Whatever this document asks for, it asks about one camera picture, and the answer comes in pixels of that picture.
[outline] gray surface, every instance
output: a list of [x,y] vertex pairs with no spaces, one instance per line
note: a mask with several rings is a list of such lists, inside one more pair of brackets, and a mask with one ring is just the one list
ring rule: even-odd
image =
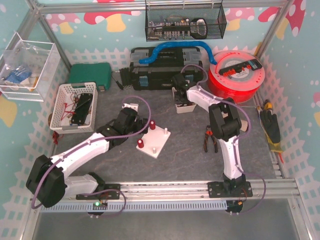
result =
[[[248,200],[245,207],[255,204]],[[90,218],[86,213],[40,214],[33,240],[297,240],[288,201],[265,200],[254,211],[123,213]]]
[[[80,168],[73,176],[95,172],[105,181],[197,181],[221,180],[224,171],[222,152],[214,152],[209,138],[208,152],[203,150],[209,114],[197,106],[191,113],[177,114],[170,90],[135,91],[120,90],[112,80],[111,88],[98,93],[95,128],[116,118],[121,110],[125,96],[137,95],[148,101],[152,119],[162,128],[168,128],[171,135],[159,157],[154,159],[136,149],[139,136],[129,138],[112,150],[97,156]],[[139,115],[148,116],[143,102],[129,99],[127,103],[139,103]],[[253,106],[253,101],[245,103]],[[240,159],[242,168],[249,173],[257,173],[265,178],[275,178],[270,160],[269,148],[260,126],[255,108],[246,107],[252,122],[250,137],[240,140]],[[79,144],[92,133],[66,134],[59,141],[56,153],[64,152]]]

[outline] small white bin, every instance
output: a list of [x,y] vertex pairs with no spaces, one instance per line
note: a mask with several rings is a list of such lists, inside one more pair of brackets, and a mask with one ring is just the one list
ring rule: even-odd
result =
[[[26,48],[27,44],[39,47],[37,52],[28,52],[19,59],[19,51]],[[37,80],[30,85],[5,82],[10,69],[3,67],[0,72],[0,91],[7,99],[43,102],[47,96],[53,77],[57,70],[60,54],[57,46],[51,42],[27,41],[20,39],[12,50],[15,53],[13,61],[17,63],[23,61],[33,73],[37,75]]]
[[[61,120],[65,114],[65,103],[67,105],[72,104],[72,94],[93,94],[91,103],[91,114],[88,114],[87,125],[70,125],[69,120],[65,117]],[[96,110],[97,110],[98,91],[96,83],[83,82],[62,84],[59,86],[58,94],[54,105],[52,119],[50,123],[50,129],[56,131],[58,134],[75,134],[75,133],[87,133],[93,132],[95,129]]]

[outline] green box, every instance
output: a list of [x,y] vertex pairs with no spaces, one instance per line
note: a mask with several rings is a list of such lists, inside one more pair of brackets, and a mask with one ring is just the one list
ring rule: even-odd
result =
[[111,67],[108,62],[74,64],[71,67],[68,84],[95,82],[99,91],[108,90],[111,81]]

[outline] blue hose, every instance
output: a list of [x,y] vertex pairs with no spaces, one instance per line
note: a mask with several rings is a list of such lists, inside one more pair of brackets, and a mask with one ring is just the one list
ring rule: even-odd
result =
[[164,43],[160,43],[158,46],[156,46],[153,49],[152,55],[150,57],[140,59],[139,64],[151,64],[153,63],[158,56],[158,53],[162,49],[167,49],[167,48],[176,48],[176,47],[203,47],[206,52],[208,53],[209,56],[209,62],[213,65],[217,65],[217,62],[215,60],[214,55],[212,54],[211,48],[209,47],[208,44],[206,44],[203,41],[167,41]]

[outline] red knob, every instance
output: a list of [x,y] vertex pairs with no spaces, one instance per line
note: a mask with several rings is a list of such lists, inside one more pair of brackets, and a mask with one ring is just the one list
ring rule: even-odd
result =
[[143,141],[142,139],[139,139],[139,140],[138,140],[138,147],[139,147],[140,149],[142,149],[144,146],[145,146],[145,145],[144,145],[144,141]]
[[151,130],[155,130],[155,129],[156,129],[156,123],[155,123],[155,121],[151,120],[149,125],[150,125],[150,129],[151,129]]

